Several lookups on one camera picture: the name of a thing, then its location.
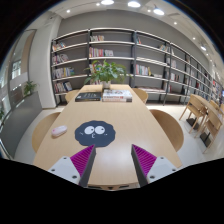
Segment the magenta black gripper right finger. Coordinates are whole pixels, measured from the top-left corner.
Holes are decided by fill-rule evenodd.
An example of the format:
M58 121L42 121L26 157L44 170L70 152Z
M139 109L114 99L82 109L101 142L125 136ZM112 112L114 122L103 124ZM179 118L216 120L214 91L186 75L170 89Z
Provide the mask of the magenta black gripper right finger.
M177 171L166 157L156 157L137 145L132 145L131 155L141 187Z

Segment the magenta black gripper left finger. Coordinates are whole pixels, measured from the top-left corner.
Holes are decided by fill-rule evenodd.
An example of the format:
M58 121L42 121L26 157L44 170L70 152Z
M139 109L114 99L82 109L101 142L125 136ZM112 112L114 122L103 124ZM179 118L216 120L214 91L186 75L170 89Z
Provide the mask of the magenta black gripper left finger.
M76 185L86 187L95 156L95 146L88 146L71 157L63 156L49 169L49 172Z

